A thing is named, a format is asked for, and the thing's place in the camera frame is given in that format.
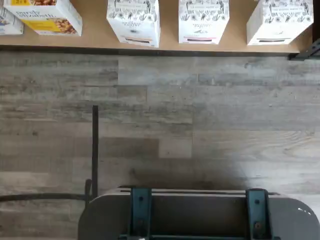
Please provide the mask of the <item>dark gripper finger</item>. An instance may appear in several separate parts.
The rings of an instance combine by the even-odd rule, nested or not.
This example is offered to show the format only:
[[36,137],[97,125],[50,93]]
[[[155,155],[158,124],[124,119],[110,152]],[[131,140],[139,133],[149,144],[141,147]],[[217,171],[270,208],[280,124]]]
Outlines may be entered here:
[[273,238],[269,193],[262,188],[245,191],[249,238]]
[[150,238],[152,190],[133,187],[130,190],[129,238]]

